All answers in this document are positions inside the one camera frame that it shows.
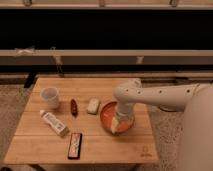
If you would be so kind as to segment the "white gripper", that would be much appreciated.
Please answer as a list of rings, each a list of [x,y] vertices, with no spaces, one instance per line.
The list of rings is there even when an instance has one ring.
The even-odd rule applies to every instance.
[[[116,113],[121,117],[127,117],[133,114],[134,104],[133,103],[121,103],[116,104]],[[113,134],[116,133],[119,127],[119,119],[117,117],[112,118],[111,131]]]

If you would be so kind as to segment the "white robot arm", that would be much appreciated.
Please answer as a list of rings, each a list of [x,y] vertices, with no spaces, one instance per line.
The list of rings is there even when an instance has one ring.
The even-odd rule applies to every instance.
[[[143,103],[183,113],[176,171],[213,171],[213,83],[143,87],[138,79],[114,88],[116,114]]]

